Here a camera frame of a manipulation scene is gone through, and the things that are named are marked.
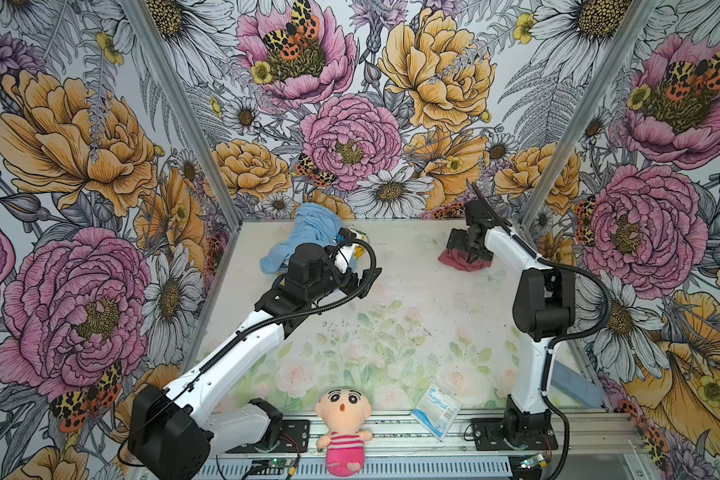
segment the table surface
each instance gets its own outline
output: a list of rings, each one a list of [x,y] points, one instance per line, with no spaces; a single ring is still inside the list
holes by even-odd
[[[352,225],[368,235],[383,268],[371,292],[310,316],[248,371],[217,411],[257,397],[284,412],[307,411],[339,387],[365,393],[375,411],[411,411],[432,381],[460,398],[463,408],[504,408],[518,374],[521,334],[511,315],[518,277],[498,256],[489,268],[470,273],[438,262],[451,229],[463,228],[463,220]],[[275,276],[261,272],[259,259],[292,228],[292,222],[242,226],[198,360],[233,333],[271,287]],[[367,264],[365,254],[360,270]],[[557,359],[580,372],[566,345]],[[580,406],[556,389],[550,397],[558,406]]]

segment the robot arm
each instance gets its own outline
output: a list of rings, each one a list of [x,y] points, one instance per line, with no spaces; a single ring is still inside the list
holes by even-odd
[[[545,362],[551,354],[554,364],[550,341],[573,325],[575,275],[550,266],[484,199],[466,204],[465,219],[468,228],[451,231],[448,248],[465,252],[470,261],[491,261],[498,255],[515,272],[514,277],[519,277],[512,314],[516,327],[526,335],[520,344],[518,380],[502,425],[504,440],[518,448],[551,430],[551,412],[545,401],[551,366],[545,371]]]
[[[299,245],[288,261],[288,271],[262,295],[234,334],[162,391],[147,386],[139,392],[128,448],[155,476],[189,479],[209,456],[244,444],[261,450],[275,445],[282,414],[269,403],[257,398],[224,416],[211,413],[250,367],[309,315],[368,294],[382,272],[376,268],[373,250],[354,230],[341,229],[337,242],[326,247]],[[355,249],[361,246],[371,257],[362,280],[349,267]],[[347,296],[312,308],[336,289]]]

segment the plush doll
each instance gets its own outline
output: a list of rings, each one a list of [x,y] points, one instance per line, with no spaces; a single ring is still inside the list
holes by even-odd
[[[317,448],[328,447],[326,467],[337,477],[351,477],[365,464],[365,443],[373,438],[360,430],[371,416],[371,404],[356,390],[331,390],[315,406],[328,433],[317,440]]]

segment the surgical mask package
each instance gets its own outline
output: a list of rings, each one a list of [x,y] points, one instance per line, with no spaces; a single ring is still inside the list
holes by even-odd
[[[442,442],[459,410],[461,410],[461,400],[437,383],[432,382],[411,415],[437,440]]]

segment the blue cloth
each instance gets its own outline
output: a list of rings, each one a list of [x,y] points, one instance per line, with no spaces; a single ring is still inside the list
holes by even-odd
[[[269,255],[259,262],[265,274],[277,274],[288,261],[296,247],[301,244],[317,244],[320,246],[335,243],[338,229],[344,226],[341,217],[322,205],[314,203],[302,204],[296,211],[293,221],[293,232],[288,240],[274,245]]]

